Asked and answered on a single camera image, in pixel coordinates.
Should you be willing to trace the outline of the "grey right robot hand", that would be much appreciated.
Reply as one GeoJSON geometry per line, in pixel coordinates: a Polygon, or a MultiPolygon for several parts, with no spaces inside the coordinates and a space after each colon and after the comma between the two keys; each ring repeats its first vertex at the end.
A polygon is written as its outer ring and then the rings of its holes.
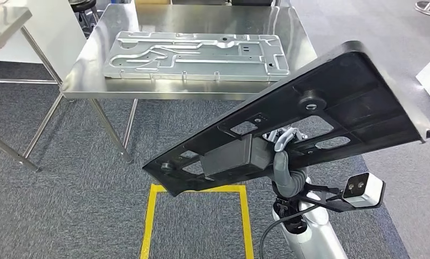
{"type": "Polygon", "coordinates": [[[276,185],[276,193],[283,198],[296,196],[304,189],[306,184],[306,170],[289,169],[289,155],[285,151],[287,144],[292,140],[305,140],[308,138],[298,128],[282,127],[262,135],[263,139],[274,144],[273,176],[271,180],[276,185]]]}

